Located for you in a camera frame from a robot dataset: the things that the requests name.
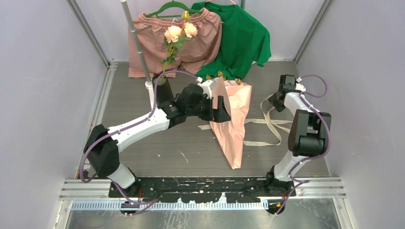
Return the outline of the cream printed ribbon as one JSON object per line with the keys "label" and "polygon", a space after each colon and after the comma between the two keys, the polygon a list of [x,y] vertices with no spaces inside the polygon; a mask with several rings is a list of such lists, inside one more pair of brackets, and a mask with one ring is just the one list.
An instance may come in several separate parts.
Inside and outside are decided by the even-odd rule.
{"label": "cream printed ribbon", "polygon": [[[281,144],[282,137],[277,129],[281,129],[287,133],[290,130],[283,127],[283,124],[290,124],[288,120],[275,120],[270,118],[270,112],[274,110],[271,107],[269,111],[263,110],[264,100],[260,103],[259,107],[264,116],[263,119],[247,119],[247,114],[250,108],[250,95],[233,94],[229,96],[230,105],[232,110],[232,120],[227,123],[214,123],[208,125],[198,126],[201,130],[211,129],[220,143],[223,150],[232,149],[234,151],[241,150],[243,146],[278,146]],[[266,124],[268,129],[278,140],[277,143],[272,144],[268,142],[246,141],[245,140],[245,124]]]}

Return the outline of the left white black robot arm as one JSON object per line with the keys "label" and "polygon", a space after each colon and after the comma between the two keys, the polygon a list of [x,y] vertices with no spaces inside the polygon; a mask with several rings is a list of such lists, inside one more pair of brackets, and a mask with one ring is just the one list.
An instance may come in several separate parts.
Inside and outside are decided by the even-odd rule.
{"label": "left white black robot arm", "polygon": [[176,96],[171,93],[169,86],[157,86],[156,94],[157,99],[150,113],[117,126],[96,125],[84,147],[85,159],[95,170],[95,176],[112,180],[128,197],[135,196],[139,191],[134,173],[119,159],[119,153],[128,146],[182,124],[190,116],[216,123],[231,120],[224,82],[208,80],[192,83]]}

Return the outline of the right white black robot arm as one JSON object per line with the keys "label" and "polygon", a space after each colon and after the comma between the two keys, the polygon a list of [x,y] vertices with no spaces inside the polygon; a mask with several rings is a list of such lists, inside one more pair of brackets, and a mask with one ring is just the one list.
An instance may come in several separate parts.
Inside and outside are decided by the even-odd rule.
{"label": "right white black robot arm", "polygon": [[271,196],[291,190],[295,174],[310,160],[320,158],[330,148],[331,115],[316,109],[305,97],[306,89],[294,75],[281,75],[278,90],[268,99],[278,112],[288,109],[293,121],[288,135],[288,151],[266,175],[265,189]]}

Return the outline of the pink paper bouquet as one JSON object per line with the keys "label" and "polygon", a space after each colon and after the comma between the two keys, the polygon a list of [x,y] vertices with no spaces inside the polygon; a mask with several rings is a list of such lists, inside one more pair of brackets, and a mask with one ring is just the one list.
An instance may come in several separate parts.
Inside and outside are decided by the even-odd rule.
{"label": "pink paper bouquet", "polygon": [[213,95],[222,95],[226,111],[231,120],[222,123],[210,122],[209,125],[228,161],[231,169],[239,169],[242,163],[243,140],[245,137],[245,119],[247,117],[252,93],[252,86],[235,80],[213,79],[217,86]]}

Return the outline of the black conical vase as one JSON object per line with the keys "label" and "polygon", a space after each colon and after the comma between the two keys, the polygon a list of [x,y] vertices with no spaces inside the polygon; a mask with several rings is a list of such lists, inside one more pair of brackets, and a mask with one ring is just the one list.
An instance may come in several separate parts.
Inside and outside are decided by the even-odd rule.
{"label": "black conical vase", "polygon": [[170,82],[166,76],[158,79],[158,74],[152,78],[153,89],[156,88],[156,105],[160,108],[164,102],[174,100]]}

